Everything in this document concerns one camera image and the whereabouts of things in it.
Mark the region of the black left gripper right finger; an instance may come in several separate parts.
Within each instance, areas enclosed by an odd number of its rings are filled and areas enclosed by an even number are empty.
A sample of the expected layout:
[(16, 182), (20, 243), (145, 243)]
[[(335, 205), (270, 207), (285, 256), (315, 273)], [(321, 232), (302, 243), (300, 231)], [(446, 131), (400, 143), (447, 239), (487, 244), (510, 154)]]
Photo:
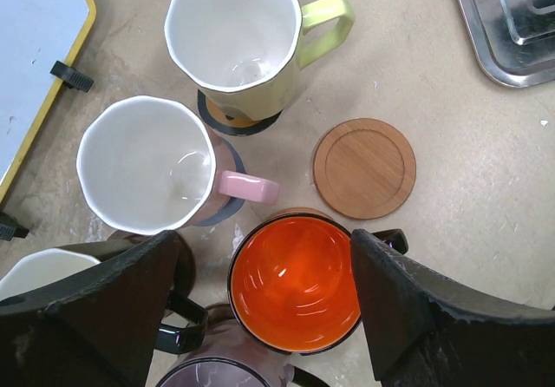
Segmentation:
[(351, 234), (374, 378), (383, 386), (552, 386), (554, 312), (479, 292), (407, 257), (400, 229)]

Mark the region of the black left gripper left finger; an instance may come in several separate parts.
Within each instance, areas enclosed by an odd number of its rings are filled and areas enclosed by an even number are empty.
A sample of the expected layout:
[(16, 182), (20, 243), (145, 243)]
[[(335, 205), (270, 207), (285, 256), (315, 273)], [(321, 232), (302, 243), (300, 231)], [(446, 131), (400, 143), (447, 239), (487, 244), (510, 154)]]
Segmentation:
[(142, 386), (180, 238), (165, 231), (1, 303), (3, 386)]

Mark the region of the dark mug white interior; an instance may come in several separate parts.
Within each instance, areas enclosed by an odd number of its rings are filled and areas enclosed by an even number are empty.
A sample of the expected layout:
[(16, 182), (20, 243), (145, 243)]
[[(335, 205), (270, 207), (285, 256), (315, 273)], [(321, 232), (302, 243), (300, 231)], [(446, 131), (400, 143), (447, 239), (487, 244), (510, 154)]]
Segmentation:
[[(26, 255), (1, 278), (1, 304), (8, 305), (26, 292), (99, 265), (148, 239), (146, 235), (117, 231), (105, 241), (58, 246)], [(177, 264), (165, 314), (179, 315), (187, 321), (188, 326), (179, 328), (162, 323), (155, 341), (156, 350), (181, 355), (194, 351), (202, 344), (208, 312), (189, 299), (196, 275), (193, 251), (179, 236)]]

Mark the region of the purple mug black rim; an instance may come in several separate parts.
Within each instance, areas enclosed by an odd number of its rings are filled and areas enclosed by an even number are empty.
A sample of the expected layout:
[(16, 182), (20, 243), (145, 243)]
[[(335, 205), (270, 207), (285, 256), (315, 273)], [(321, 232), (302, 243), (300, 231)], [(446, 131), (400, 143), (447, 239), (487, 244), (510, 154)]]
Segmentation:
[(199, 348), (179, 356), (159, 386), (320, 386), (321, 378), (255, 341), (227, 303), (208, 307), (208, 325)]

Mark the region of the orange glass cup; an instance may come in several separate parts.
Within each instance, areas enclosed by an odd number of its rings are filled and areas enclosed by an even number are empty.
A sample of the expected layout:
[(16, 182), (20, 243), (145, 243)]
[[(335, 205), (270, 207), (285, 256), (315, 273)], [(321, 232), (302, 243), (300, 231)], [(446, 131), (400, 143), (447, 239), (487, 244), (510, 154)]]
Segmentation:
[(239, 325), (272, 351), (315, 355), (361, 323), (351, 231), (316, 210), (282, 210), (252, 229), (227, 277)]

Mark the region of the pink mug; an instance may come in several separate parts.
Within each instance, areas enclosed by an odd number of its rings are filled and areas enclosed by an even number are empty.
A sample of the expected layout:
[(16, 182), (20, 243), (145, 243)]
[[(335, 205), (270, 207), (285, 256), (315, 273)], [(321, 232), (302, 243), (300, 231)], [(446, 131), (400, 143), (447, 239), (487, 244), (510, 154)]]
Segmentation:
[(138, 95), (110, 105), (87, 128), (76, 170), (90, 209), (114, 229), (155, 235), (196, 223), (227, 202), (225, 194), (273, 205), (279, 185), (249, 174), (224, 184), (233, 159), (185, 105)]

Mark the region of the light wooden coaster bottom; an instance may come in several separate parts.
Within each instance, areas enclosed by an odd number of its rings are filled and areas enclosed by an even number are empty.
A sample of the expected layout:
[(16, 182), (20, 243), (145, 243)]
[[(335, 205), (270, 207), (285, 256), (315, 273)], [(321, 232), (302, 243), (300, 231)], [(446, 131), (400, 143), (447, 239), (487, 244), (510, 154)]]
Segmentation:
[(313, 181), (323, 201), (353, 220), (397, 210), (413, 191), (415, 153), (390, 124), (370, 118), (342, 122), (318, 142)]

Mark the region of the pale yellow mug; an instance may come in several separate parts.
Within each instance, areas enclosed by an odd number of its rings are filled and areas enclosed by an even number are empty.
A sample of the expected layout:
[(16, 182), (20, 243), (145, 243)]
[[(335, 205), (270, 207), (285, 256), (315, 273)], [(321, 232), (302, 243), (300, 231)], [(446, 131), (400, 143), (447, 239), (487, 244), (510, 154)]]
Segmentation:
[(341, 46), (354, 22), (347, 0), (171, 0), (164, 35), (217, 108), (260, 122), (290, 104), (299, 72)]

